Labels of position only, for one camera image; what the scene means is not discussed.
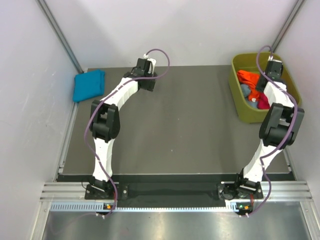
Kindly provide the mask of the red t shirt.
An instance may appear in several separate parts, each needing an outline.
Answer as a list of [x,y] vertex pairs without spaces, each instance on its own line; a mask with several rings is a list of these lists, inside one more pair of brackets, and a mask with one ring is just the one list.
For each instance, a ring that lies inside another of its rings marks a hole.
[[263,92],[261,92],[259,94],[259,99],[258,99],[258,102],[257,102],[257,108],[260,109],[260,110],[268,110],[270,108],[270,104],[269,104],[268,98]]

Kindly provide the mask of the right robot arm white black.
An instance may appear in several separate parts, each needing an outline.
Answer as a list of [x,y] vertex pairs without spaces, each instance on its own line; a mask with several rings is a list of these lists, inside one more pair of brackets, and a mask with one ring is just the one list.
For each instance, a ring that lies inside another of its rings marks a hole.
[[287,92],[282,81],[283,62],[270,56],[265,70],[255,85],[260,97],[266,97],[268,112],[259,129],[259,145],[251,161],[233,183],[225,183],[219,195],[224,200],[254,197],[261,199],[261,181],[267,178],[266,169],[272,160],[295,142],[305,111]]

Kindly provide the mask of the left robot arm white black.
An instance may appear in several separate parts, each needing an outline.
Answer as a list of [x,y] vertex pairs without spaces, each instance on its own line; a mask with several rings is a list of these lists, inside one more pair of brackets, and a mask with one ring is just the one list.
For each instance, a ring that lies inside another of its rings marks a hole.
[[145,55],[137,60],[131,71],[125,73],[111,93],[91,104],[89,130],[94,142],[94,170],[86,186],[85,198],[104,200],[115,195],[110,178],[112,171],[112,152],[115,138],[120,133],[120,109],[138,90],[153,91],[156,60]]

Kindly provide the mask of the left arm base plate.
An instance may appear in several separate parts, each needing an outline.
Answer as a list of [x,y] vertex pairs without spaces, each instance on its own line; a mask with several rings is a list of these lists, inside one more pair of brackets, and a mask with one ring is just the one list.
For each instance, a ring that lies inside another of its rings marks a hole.
[[128,185],[117,185],[117,196],[116,190],[111,183],[104,185],[92,185],[88,184],[85,189],[84,199],[85,200],[125,200],[128,198]]

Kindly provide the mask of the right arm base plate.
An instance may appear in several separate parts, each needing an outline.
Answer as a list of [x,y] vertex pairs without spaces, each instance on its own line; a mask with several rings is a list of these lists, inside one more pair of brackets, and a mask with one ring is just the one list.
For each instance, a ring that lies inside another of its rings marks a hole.
[[223,200],[254,200],[264,198],[260,182],[221,182],[217,184],[219,198]]

